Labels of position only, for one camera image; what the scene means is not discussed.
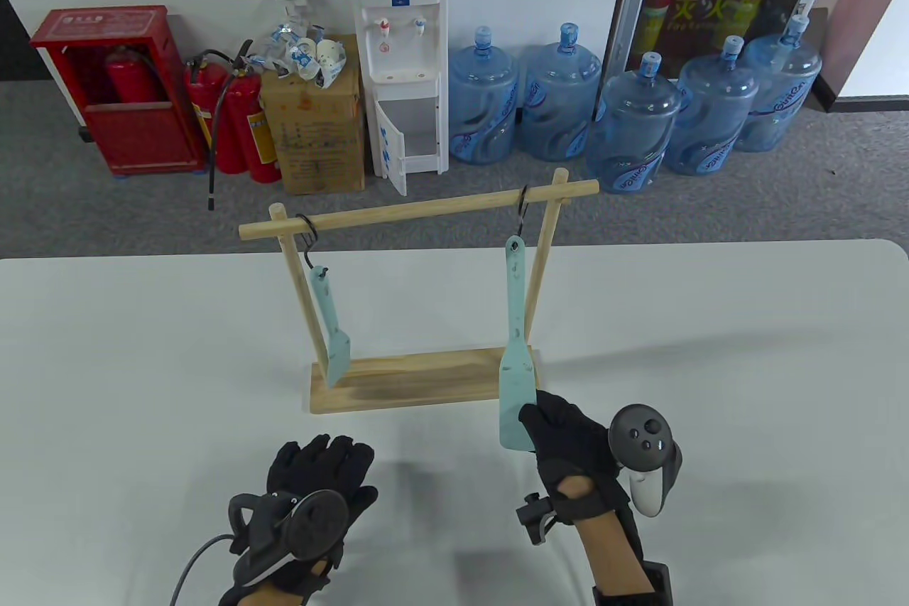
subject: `white controller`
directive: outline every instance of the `white controller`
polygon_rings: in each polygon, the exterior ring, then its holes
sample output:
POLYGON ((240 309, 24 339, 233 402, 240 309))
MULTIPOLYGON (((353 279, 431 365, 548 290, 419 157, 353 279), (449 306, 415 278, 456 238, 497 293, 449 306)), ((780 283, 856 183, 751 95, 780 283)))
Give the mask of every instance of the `white controller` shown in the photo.
POLYGON ((609 447, 628 470, 634 508, 648 518, 659 515, 682 466, 682 451, 663 415, 647 405, 622 408, 609 426, 609 447))

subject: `metal hook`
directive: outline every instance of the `metal hook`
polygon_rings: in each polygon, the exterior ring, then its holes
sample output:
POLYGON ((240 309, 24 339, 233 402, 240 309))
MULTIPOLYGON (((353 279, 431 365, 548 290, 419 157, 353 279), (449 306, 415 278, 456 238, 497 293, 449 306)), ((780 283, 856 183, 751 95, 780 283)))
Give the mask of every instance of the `metal hook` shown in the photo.
POLYGON ((315 269, 312 267, 312 262, 309 260, 309 251, 312 247, 315 246, 315 242, 319 240, 319 232, 315 229, 315 225, 312 223, 312 220, 309 220, 309 217, 304 216, 303 213, 296 214, 296 217, 299 217, 300 220, 306 223, 306 226, 309 228, 309 232, 301 232, 300 236, 303 237, 303 243, 305 248, 303 249, 303 259, 306 261, 306 264, 309 266, 309 269, 315 269))
POLYGON ((523 189, 521 190, 521 196, 517 200, 517 236, 520 236, 521 232, 523 231, 523 216, 526 216, 527 206, 530 205, 525 201, 525 197, 527 196, 527 188, 529 186, 530 185, 526 184, 523 186, 523 189))

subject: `blue water jug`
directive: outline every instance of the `blue water jug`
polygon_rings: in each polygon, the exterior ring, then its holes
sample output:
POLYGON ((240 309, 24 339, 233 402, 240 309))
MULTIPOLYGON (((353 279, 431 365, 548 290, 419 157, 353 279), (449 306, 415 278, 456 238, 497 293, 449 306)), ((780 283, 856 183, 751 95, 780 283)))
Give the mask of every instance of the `blue water jug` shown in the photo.
POLYGON ((587 145, 603 65, 577 44, 577 25, 562 24, 562 37, 527 63, 519 146, 542 161, 580 156, 587 145))
POLYGON ((682 68, 682 108, 663 163, 683 175, 723 168, 757 96, 756 73, 737 66, 744 40, 726 38, 719 56, 697 57, 682 68))
POLYGON ((448 64, 448 154, 483 166, 502 161, 514 141, 517 62, 493 47, 493 31, 480 26, 474 47, 455 52, 448 64))
POLYGON ((761 90, 736 151, 773 151, 802 109, 824 64, 818 51, 802 42, 808 23, 808 17, 795 14, 782 35, 753 40, 744 51, 743 62, 756 71, 761 90))
POLYGON ((587 167, 608 193, 638 193, 653 182, 663 161, 682 95, 657 73, 662 62, 656 52, 646 52, 640 70, 612 77, 603 89, 603 116, 594 128, 587 167))

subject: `cardboard box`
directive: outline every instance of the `cardboard box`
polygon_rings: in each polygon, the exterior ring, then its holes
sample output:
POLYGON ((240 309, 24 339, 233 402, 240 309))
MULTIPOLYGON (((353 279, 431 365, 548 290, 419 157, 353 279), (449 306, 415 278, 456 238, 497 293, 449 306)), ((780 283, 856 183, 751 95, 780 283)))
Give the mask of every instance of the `cardboard box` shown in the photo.
POLYGON ((366 187, 366 120, 361 105, 356 36, 344 45, 347 64, 327 90, 294 74, 262 77, 262 106, 275 139, 288 194, 344 193, 366 187))

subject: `glove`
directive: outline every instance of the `glove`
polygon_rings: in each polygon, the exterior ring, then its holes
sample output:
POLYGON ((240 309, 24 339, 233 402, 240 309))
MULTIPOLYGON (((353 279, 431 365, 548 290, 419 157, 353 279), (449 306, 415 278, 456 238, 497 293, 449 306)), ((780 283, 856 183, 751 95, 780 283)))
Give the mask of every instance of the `glove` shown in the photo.
POLYGON ((577 405, 545 391, 536 391, 536 405, 518 415, 533 441, 536 467, 558 519, 566 524, 616 512, 634 553, 642 558, 641 542, 628 495, 616 477, 619 467, 609 449, 609 430, 587 418, 577 405), (559 484, 569 476, 587 476, 595 490, 568 499, 559 484))
MULTIPOLYGON (((350 512, 348 531, 361 513, 378 499, 379 492, 371 485, 363 486, 374 452, 369 445, 355 443, 353 438, 338 436, 329 444, 328 435, 316 436, 304 448, 297 443, 286 443, 278 451, 275 461, 268 470, 267 492, 292 492, 306 497, 321 489, 333 489, 340 493, 350 512)), ((328 568, 337 568, 343 553, 343 541, 332 550, 327 558, 328 568)), ((328 569, 321 576, 312 574, 312 567, 318 561, 291 561, 275 571, 269 580, 282 592, 298 594, 312 590, 314 578, 321 584, 328 583, 328 569)))

